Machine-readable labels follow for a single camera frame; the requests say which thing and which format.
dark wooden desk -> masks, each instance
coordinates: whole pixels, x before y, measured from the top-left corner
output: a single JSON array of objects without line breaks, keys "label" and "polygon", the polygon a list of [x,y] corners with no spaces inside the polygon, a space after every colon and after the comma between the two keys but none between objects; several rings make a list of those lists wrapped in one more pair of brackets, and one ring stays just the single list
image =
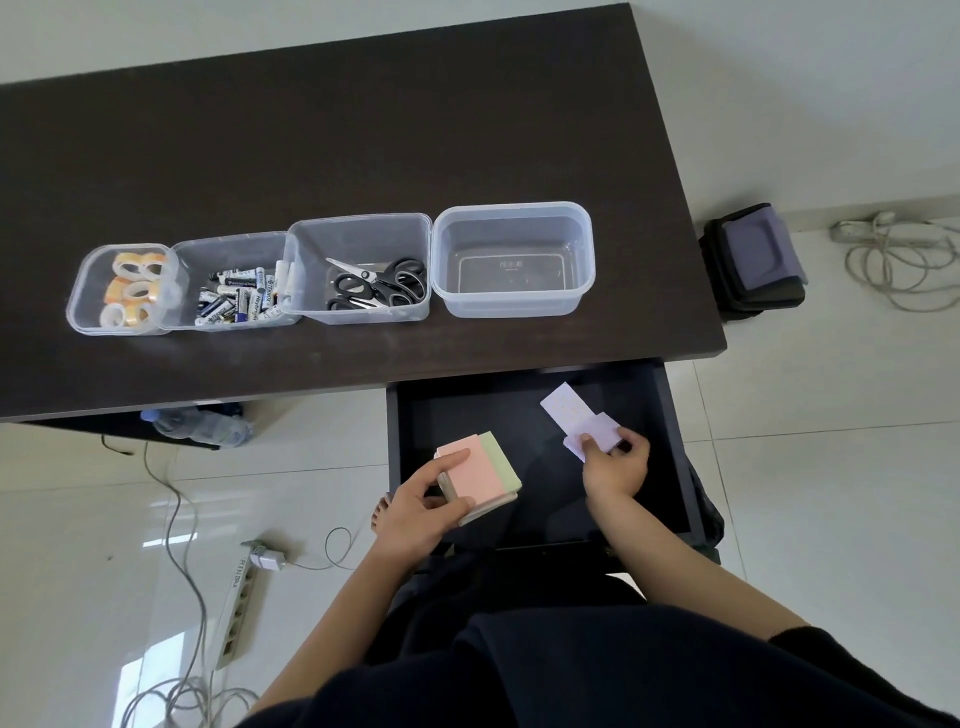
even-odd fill
[{"label": "dark wooden desk", "polygon": [[[300,219],[573,200],[571,315],[89,337],[84,255]],[[0,88],[0,419],[722,351],[627,4]]]}]

white floor tile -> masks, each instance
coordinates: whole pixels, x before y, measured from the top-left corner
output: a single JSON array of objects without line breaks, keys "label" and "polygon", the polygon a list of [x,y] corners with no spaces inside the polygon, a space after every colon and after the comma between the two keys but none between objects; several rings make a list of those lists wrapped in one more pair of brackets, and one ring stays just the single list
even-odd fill
[{"label": "white floor tile", "polygon": [[110,726],[147,643],[159,554],[142,544],[166,504],[152,483],[0,495],[0,725]]},{"label": "white floor tile", "polygon": [[695,363],[713,437],[960,421],[960,307],[898,311],[825,232],[793,239],[806,301],[727,325],[727,351]]},{"label": "white floor tile", "polygon": [[707,411],[704,409],[704,399],[700,394],[700,384],[693,369],[693,362],[668,361],[665,367],[684,442],[709,440]]},{"label": "white floor tile", "polygon": [[237,449],[181,447],[177,480],[289,473],[387,462],[383,389],[330,392],[250,402],[254,436]]},{"label": "white floor tile", "polygon": [[[143,472],[143,442],[72,432],[41,425],[0,425],[0,492],[71,488],[81,485],[115,485],[148,479]],[[150,462],[164,468],[177,446],[150,445]]]},{"label": "white floor tile", "polygon": [[720,552],[720,564],[730,573],[736,574],[741,579],[746,579],[743,562],[740,560],[740,547],[736,541],[736,529],[730,514],[730,506],[727,503],[727,493],[720,477],[720,469],[717,467],[717,457],[713,451],[713,443],[686,443],[684,447],[693,469],[704,484],[707,497],[720,511],[720,515],[723,516],[724,537],[720,546],[717,547]]},{"label": "white floor tile", "polygon": [[751,584],[960,713],[960,424],[716,443]]},{"label": "white floor tile", "polygon": [[[388,490],[388,477],[386,466],[370,466],[280,473],[272,475],[269,484],[260,482],[262,476],[184,483],[183,487],[200,504],[202,528],[218,534],[206,543],[202,532],[190,554],[191,563],[196,564],[198,583],[204,594],[209,594],[211,608],[214,603],[222,604],[235,545],[247,539],[262,538],[284,550],[291,560],[320,568],[329,566],[324,556],[327,534],[343,526],[354,538],[343,566],[355,567],[372,544],[370,515]],[[234,515],[217,516],[218,513]],[[330,557],[340,559],[349,540],[342,531],[333,533],[329,538]],[[164,573],[164,582],[168,576],[169,586],[158,592],[173,595],[171,598],[180,603],[180,608],[188,610],[190,600],[185,588],[178,585],[171,571]],[[238,656],[225,670],[226,683],[262,692],[323,615],[348,576],[348,570],[315,571],[294,566],[280,573],[259,573],[251,610],[240,633]],[[156,609],[164,611],[159,601]],[[192,613],[184,614],[196,623]]]},{"label": "white floor tile", "polygon": [[[386,492],[387,481],[387,467],[381,465],[176,483],[197,507],[196,540],[174,543],[178,536],[188,537],[193,529],[194,511],[184,504],[171,531],[171,548],[181,558],[189,546],[188,567],[204,595],[208,610],[208,670],[220,648],[214,638],[217,623],[225,617],[228,607],[230,580],[238,559],[249,552],[240,543],[262,539],[284,551],[291,560],[323,567],[329,564],[324,556],[327,533],[344,526],[354,536],[354,544],[343,565],[355,566],[372,542],[370,513]],[[329,540],[331,558],[339,559],[349,541],[346,533],[334,533]],[[143,550],[162,553],[162,544]],[[258,571],[235,658],[235,664],[246,664],[248,668],[238,670],[231,664],[222,674],[218,673],[218,687],[262,692],[323,614],[348,574],[349,571],[336,568],[310,571],[293,566],[280,573]],[[164,556],[156,572],[156,598],[149,615],[146,644],[179,641],[180,649],[175,651],[174,662],[168,668],[171,674],[185,670],[199,625],[197,599]],[[139,686],[141,690],[149,687]],[[239,718],[243,713],[243,706],[237,703],[230,714]],[[190,716],[181,715],[180,723],[191,725]]]}]

dark clothing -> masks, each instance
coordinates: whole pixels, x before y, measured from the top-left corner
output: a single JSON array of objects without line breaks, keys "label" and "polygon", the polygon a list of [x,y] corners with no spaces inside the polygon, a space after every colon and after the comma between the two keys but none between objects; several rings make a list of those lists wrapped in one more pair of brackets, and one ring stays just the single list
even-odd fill
[{"label": "dark clothing", "polygon": [[394,610],[367,666],[242,726],[960,726],[823,630],[765,643],[640,601],[603,574],[474,561]]}]

tape roll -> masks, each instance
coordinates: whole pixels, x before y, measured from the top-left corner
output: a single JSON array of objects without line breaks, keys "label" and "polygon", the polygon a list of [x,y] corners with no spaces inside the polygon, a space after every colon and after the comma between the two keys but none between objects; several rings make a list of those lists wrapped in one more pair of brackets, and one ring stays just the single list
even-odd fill
[{"label": "tape roll", "polygon": [[123,328],[127,323],[127,310],[122,303],[108,303],[100,312],[102,328]]},{"label": "tape roll", "polygon": [[127,303],[124,306],[124,325],[138,327],[146,324],[154,315],[154,308],[149,303]]},{"label": "tape roll", "polygon": [[156,303],[160,298],[160,284],[156,280],[135,280],[124,286],[122,295],[124,303]]},{"label": "tape roll", "polygon": [[143,255],[136,253],[118,253],[113,259],[113,273],[122,279],[144,280]]},{"label": "tape roll", "polygon": [[104,294],[104,303],[121,303],[123,301],[124,289],[131,284],[129,279],[115,278],[107,286],[107,293]]},{"label": "tape roll", "polygon": [[146,253],[140,256],[140,275],[145,280],[159,280],[167,256],[163,253]]}]

scissor blade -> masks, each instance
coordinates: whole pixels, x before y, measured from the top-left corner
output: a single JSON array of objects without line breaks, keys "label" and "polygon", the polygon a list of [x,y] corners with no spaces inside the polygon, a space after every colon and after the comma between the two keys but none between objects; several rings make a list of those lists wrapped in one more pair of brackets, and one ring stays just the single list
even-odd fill
[{"label": "scissor blade", "polygon": [[326,262],[332,263],[342,271],[347,271],[348,273],[355,275],[360,280],[367,280],[370,277],[370,271],[364,270],[363,268],[358,268],[355,265],[350,265],[349,263],[345,263],[341,260],[334,260],[332,257],[329,257],[326,259]]}]

